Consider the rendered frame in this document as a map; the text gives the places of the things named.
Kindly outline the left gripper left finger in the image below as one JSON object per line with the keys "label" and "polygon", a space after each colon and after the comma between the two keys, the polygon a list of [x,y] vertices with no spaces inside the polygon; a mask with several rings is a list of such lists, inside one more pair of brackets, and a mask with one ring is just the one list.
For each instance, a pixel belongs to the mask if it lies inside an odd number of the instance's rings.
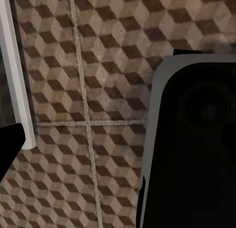
{"label": "left gripper left finger", "polygon": [[0,181],[26,141],[22,123],[0,128]]}

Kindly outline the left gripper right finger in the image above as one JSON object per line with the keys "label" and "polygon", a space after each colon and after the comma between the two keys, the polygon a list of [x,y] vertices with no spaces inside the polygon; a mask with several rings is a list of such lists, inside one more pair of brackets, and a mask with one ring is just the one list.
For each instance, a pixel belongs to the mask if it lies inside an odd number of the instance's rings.
{"label": "left gripper right finger", "polygon": [[220,140],[236,161],[236,124],[225,123]]}

